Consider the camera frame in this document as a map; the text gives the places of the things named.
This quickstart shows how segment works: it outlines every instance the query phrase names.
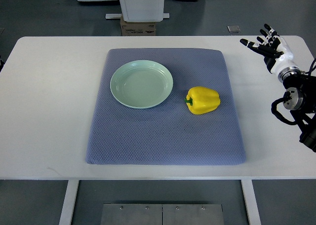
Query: robotic arm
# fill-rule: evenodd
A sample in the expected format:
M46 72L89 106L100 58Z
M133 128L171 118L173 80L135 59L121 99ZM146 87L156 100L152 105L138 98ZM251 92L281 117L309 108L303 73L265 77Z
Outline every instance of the robotic arm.
M293 62L293 53L285 40L269 25L260 30L264 38L257 37L259 43L246 39L240 42L252 51L264 56L264 62L270 73L275 74L286 89L284 96L272 103L272 113L282 122L298 125L302 134L300 142L316 152L316 77L311 73L316 69L316 59L308 72L301 71ZM294 121L289 121L277 111L277 105L283 103L290 110Z

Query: yellow bell pepper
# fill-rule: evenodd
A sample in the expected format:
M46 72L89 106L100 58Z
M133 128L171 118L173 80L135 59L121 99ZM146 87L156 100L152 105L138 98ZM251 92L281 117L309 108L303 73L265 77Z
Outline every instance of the yellow bell pepper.
M185 101L190 112L196 115L211 112L221 103L218 92L202 86L191 88Z

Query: floor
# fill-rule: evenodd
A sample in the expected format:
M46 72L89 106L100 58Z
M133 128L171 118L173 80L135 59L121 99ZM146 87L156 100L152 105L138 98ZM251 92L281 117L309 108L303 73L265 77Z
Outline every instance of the floor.
M227 29L230 25L239 25L241 29L233 35L260 35L259 30L267 23L280 35L302 37L316 56L315 0L199 0L194 3L165 0L164 12L170 13L170 19L157 23L157 36L226 36L230 35ZM121 36L119 20L106 20L107 13L121 13L120 5L77 0L0 0L1 58L6 61L17 40L24 36ZM195 200L192 188L207 185L207 182L199 185L179 182L174 186L191 193L183 198L192 201ZM316 180L255 181L262 224L314 224L315 186ZM85 195L83 188L83 184L79 186L79 199ZM139 185L130 187L130 193L139 193L137 188ZM65 189L64 181L0 181L0 205L6 208L0 213L0 224L58 224ZM165 191L158 191L156 197L166 196ZM119 188L114 191L117 196L120 192ZM213 195L211 192L197 194L195 201L211 201ZM180 201L181 198L178 194L170 199ZM243 224L240 213L244 213L244 204L240 201L241 208L234 213ZM80 208L76 205L78 224ZM234 224L231 219L227 218L225 224Z

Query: green plate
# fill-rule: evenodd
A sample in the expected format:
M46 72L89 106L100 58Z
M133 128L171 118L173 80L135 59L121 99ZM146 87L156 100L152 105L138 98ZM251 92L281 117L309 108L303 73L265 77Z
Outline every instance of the green plate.
M171 93L169 70L154 61L139 60L118 68L110 82L113 96L123 105L145 109L162 103Z

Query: pepper stem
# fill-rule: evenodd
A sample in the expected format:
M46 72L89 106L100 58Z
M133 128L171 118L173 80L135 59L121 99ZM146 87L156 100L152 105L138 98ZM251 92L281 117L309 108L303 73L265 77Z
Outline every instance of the pepper stem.
M193 106L193 99L192 98L190 98L189 100L187 100L185 98L184 101L186 101L186 103L190 103L190 106Z

